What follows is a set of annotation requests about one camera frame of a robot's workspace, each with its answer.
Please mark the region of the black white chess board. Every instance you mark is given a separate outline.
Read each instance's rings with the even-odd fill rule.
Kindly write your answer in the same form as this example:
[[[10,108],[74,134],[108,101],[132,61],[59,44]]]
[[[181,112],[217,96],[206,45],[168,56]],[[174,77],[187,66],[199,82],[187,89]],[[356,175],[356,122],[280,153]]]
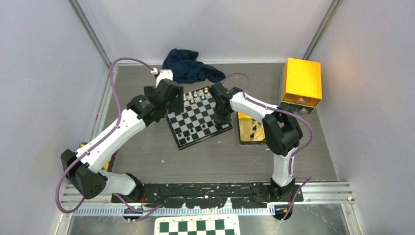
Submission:
[[[166,115],[179,150],[232,129],[231,123],[218,125],[213,120],[215,100],[209,86],[184,94],[184,111]]]

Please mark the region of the gold tin with black pieces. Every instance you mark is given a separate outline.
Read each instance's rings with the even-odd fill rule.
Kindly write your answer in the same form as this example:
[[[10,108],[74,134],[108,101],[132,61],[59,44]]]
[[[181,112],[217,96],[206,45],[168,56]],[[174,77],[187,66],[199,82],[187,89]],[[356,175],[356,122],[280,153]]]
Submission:
[[[257,120],[238,112],[237,126],[240,145],[264,145],[266,143],[264,128]]]

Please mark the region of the orange drawer box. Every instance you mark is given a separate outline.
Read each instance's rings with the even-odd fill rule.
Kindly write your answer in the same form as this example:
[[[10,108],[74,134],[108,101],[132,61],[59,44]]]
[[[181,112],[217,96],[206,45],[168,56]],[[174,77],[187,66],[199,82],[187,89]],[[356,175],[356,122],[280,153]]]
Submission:
[[[323,98],[321,63],[287,58],[280,76],[278,104],[288,104],[294,113],[311,114]]]

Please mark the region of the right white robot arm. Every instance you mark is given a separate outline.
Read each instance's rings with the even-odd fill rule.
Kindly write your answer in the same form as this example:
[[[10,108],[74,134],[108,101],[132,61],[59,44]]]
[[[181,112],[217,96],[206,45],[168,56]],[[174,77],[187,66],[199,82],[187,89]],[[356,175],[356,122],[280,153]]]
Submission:
[[[274,156],[274,171],[271,177],[272,196],[284,201],[294,187],[293,157],[303,137],[292,109],[278,107],[246,94],[242,89],[227,89],[217,82],[209,88],[215,100],[214,121],[224,124],[231,120],[233,112],[240,112],[262,125],[265,141]]]

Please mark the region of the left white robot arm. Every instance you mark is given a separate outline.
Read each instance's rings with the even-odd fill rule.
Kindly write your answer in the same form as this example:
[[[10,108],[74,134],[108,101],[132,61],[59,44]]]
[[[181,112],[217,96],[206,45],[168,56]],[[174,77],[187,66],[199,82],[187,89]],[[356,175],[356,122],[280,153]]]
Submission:
[[[107,159],[126,141],[168,113],[184,110],[183,87],[170,79],[157,86],[144,87],[144,94],[135,96],[111,126],[75,152],[67,149],[61,155],[66,178],[85,199],[100,193],[124,195],[137,202],[143,195],[141,182],[131,173],[117,174],[102,170]]]

